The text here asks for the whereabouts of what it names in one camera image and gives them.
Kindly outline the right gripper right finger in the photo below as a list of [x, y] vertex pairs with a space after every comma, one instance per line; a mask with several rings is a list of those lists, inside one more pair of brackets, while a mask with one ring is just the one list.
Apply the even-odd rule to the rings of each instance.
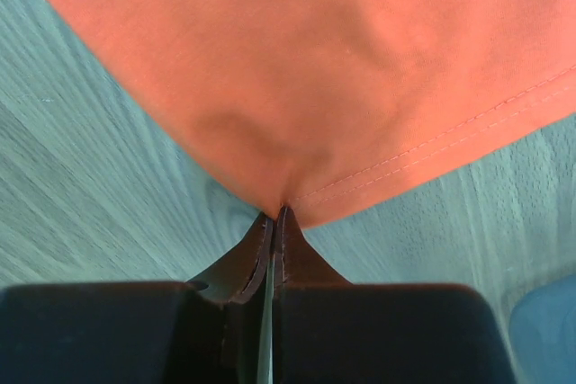
[[512, 383], [487, 301], [453, 283], [354, 284], [305, 239], [274, 225], [277, 383]]

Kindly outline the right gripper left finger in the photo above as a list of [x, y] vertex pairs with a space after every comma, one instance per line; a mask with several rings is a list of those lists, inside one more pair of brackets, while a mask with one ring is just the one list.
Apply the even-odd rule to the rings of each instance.
[[253, 383], [273, 221], [189, 281], [1, 291], [4, 383]]

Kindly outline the orange t shirt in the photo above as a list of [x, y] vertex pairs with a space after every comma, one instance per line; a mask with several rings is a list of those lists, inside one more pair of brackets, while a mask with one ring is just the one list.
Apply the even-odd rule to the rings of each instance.
[[48, 0], [218, 182], [314, 227], [575, 111], [575, 0]]

